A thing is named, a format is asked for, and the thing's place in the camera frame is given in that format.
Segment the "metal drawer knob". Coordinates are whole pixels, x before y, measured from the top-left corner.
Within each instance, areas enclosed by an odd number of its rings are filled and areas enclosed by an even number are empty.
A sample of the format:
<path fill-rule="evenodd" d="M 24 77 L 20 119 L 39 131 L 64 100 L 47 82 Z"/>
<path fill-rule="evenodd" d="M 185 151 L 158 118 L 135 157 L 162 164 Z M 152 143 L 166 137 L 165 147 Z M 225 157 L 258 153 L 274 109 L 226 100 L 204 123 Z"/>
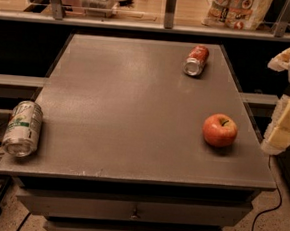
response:
<path fill-rule="evenodd" d="M 132 213 L 130 215 L 130 219 L 132 221 L 138 220 L 140 218 L 140 215 L 138 214 L 138 210 L 137 208 L 135 208 L 134 210 L 132 210 Z"/>

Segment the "colourful snack bag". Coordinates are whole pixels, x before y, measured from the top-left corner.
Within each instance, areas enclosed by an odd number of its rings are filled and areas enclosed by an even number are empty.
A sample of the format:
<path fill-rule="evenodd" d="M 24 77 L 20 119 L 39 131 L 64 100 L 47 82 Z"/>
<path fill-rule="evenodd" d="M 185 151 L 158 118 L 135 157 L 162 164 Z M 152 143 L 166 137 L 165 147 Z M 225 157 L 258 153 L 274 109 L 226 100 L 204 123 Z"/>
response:
<path fill-rule="evenodd" d="M 273 0 L 207 0 L 203 25 L 254 31 L 263 22 Z"/>

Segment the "clear plastic container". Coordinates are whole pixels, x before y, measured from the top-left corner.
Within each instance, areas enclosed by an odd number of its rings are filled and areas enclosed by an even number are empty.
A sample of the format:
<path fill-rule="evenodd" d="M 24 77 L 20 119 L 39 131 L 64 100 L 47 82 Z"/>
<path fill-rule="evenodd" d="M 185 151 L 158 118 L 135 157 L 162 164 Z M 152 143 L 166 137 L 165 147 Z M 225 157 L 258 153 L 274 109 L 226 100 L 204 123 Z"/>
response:
<path fill-rule="evenodd" d="M 107 18 L 113 14 L 117 0 L 80 0 L 81 6 L 87 16 Z"/>

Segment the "green white 7up can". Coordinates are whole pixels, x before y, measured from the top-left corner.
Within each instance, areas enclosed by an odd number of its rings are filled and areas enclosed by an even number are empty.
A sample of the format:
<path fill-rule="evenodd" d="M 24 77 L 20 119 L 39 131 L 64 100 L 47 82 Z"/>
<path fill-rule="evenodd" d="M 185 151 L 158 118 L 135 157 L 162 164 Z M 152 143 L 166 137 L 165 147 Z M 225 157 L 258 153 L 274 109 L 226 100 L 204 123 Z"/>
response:
<path fill-rule="evenodd" d="M 41 107 L 31 100 L 20 102 L 13 109 L 5 134 L 3 149 L 12 156 L 24 157 L 37 150 L 42 127 Z"/>

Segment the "grey drawer cabinet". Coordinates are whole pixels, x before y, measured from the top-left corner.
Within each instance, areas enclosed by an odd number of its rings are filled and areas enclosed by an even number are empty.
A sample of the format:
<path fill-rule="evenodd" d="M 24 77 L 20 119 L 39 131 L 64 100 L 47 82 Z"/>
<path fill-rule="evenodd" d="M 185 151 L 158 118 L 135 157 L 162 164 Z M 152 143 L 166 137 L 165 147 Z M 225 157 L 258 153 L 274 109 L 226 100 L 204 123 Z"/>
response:
<path fill-rule="evenodd" d="M 211 46 L 204 72 L 191 78 L 182 68 L 190 47 L 71 38 L 38 95 L 36 153 L 0 161 L 48 231 L 222 231 L 275 189 L 223 49 Z M 203 138 L 216 113 L 237 125 L 224 148 Z"/>

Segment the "red apple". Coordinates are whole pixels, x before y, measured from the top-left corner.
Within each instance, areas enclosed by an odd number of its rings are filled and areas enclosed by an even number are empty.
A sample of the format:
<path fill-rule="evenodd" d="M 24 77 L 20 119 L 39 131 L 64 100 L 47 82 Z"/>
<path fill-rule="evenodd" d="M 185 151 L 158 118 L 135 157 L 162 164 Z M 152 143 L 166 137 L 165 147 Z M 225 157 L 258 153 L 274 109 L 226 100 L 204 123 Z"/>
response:
<path fill-rule="evenodd" d="M 232 118 L 222 113 L 216 113 L 205 119 L 202 133 L 207 144 L 224 148 L 234 142 L 238 130 Z"/>

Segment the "red coke can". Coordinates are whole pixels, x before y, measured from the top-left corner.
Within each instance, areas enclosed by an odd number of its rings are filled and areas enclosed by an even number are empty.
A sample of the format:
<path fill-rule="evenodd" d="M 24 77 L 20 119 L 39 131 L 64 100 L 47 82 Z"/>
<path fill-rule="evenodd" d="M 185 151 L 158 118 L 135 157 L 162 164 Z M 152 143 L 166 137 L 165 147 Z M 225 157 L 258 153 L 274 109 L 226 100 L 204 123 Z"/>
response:
<path fill-rule="evenodd" d="M 198 76 L 208 61 L 209 50 L 204 45 L 197 45 L 191 49 L 184 62 L 184 73 L 188 76 Z"/>

